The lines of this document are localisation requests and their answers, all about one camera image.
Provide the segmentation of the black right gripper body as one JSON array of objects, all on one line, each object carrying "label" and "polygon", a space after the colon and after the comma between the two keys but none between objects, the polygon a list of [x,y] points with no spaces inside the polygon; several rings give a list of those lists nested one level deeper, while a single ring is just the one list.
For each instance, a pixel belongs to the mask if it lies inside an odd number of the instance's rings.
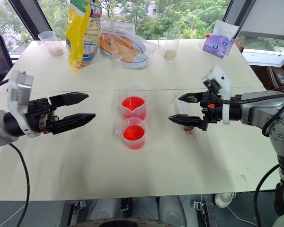
[{"label": "black right gripper body", "polygon": [[203,131],[206,131],[208,124],[217,123],[222,120],[222,106],[223,104],[217,102],[212,94],[207,91],[204,92],[201,96],[200,106],[203,115],[203,121],[199,127]]}]

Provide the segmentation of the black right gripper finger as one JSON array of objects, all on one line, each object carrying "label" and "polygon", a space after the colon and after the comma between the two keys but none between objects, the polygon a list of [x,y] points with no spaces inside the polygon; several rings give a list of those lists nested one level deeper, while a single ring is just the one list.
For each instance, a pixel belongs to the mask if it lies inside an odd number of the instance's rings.
[{"label": "black right gripper finger", "polygon": [[176,114],[169,116],[168,119],[176,124],[185,127],[197,127],[203,131],[207,131],[207,117],[189,116],[187,114]]},{"label": "black right gripper finger", "polygon": [[178,98],[179,101],[186,103],[199,103],[203,98],[204,92],[186,93]]}]

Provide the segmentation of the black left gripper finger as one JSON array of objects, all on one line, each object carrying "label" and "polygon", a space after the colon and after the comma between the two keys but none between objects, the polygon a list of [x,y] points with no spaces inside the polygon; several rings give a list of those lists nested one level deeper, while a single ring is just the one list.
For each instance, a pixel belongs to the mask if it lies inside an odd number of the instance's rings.
[{"label": "black left gripper finger", "polygon": [[57,96],[49,97],[52,106],[70,106],[80,103],[81,101],[88,98],[89,95],[81,92],[70,92]]},{"label": "black left gripper finger", "polygon": [[52,123],[52,134],[59,134],[84,126],[96,117],[95,113],[77,113]]}]

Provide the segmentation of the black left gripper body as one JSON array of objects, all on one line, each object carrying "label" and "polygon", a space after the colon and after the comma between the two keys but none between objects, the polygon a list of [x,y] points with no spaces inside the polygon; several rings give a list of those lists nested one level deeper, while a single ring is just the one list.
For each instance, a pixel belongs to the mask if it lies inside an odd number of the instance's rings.
[{"label": "black left gripper body", "polygon": [[54,115],[56,109],[57,107],[50,104],[47,98],[30,101],[25,114],[30,128],[38,133],[48,134],[52,132],[53,123],[58,119]]}]

